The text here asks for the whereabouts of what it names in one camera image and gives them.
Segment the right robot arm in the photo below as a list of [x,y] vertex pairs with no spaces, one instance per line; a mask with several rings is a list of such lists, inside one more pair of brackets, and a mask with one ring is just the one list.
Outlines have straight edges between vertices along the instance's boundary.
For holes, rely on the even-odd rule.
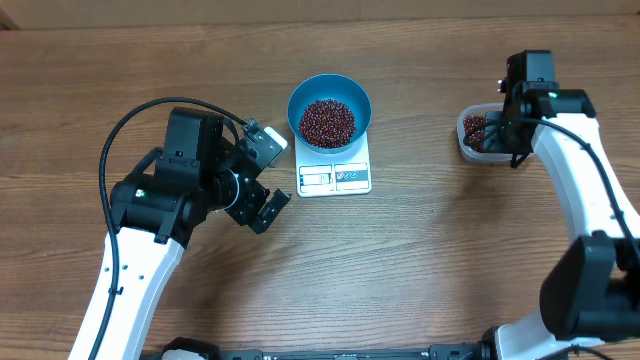
[[497,359],[553,359],[639,335],[639,214],[605,154],[585,91],[563,89],[547,50],[510,56],[501,110],[462,141],[513,168],[529,155],[545,166],[570,245],[544,280],[537,310],[494,333]]

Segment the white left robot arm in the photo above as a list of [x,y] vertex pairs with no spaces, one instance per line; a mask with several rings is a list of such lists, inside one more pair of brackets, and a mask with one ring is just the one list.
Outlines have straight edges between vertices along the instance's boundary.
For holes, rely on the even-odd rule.
[[101,272],[72,359],[136,359],[161,294],[194,229],[212,212],[265,232],[290,196],[257,180],[287,150],[271,127],[174,108],[164,144],[150,150],[101,199],[108,232]]

